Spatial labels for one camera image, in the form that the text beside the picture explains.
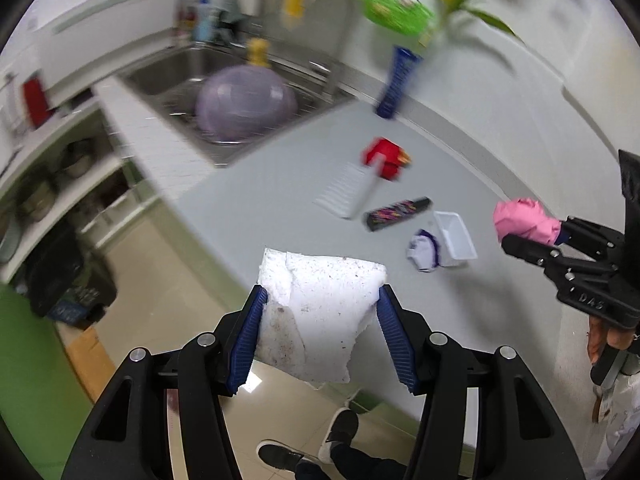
white cloth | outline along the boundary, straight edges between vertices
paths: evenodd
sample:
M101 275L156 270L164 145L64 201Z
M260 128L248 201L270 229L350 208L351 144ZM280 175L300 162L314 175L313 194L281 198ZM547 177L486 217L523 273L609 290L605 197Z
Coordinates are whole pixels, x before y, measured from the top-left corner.
M380 264L266 249L258 284L269 299L256 358L303 381L349 382L351 350L385 281Z
M414 262L420 272L431 272L440 266L438 251L436 238L424 229L420 229L409 241L406 257Z

yellow bottle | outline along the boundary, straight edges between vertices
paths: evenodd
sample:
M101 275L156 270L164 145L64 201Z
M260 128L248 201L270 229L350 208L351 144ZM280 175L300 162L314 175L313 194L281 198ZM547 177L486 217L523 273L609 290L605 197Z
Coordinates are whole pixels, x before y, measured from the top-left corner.
M302 6L302 1L283 0L280 22L289 30L296 27L300 19L305 15L305 7Z
M267 60L267 50L269 42L262 38L251 38L247 45L247 60L250 65L265 66L270 68L271 65Z

person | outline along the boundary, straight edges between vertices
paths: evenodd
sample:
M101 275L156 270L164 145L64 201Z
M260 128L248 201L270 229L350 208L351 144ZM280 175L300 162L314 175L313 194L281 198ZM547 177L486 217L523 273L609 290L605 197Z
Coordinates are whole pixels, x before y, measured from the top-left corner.
M265 464L295 473L296 480L330 480L321 463L334 464L346 480L402 480L405 465L351 447L357 431L358 415L341 408L329 425L317 458L275 440L263 440L256 453Z
M589 316L589 335L587 341L587 354L591 364L600 357L602 347L606 344L618 350L626 350L631 346L636 331L610 328L607 323L599 317Z

white comb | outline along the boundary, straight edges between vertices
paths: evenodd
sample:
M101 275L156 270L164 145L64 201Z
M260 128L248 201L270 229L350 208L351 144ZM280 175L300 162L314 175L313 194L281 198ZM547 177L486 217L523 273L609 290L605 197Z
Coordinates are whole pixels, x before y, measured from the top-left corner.
M352 219L373 191L384 165L380 154L370 166L347 164L314 202L339 218Z

stainless steel sink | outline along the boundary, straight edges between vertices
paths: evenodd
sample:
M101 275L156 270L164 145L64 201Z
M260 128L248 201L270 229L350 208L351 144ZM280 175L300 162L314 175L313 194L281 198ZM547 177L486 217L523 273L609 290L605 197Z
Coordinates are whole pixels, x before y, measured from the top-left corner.
M325 80L312 72L303 72L286 62L271 60L271 68L290 86L296 95L298 110L295 117L274 130L267 130L248 140L238 142L210 142L195 121L198 92L207 77L228 66L245 63L223 48L188 46L149 56L118 74L120 78L145 100L160 116L169 121L197 148L209 155L217 166L226 166L248 150L294 124L348 102L354 97L337 89L329 102L322 96Z

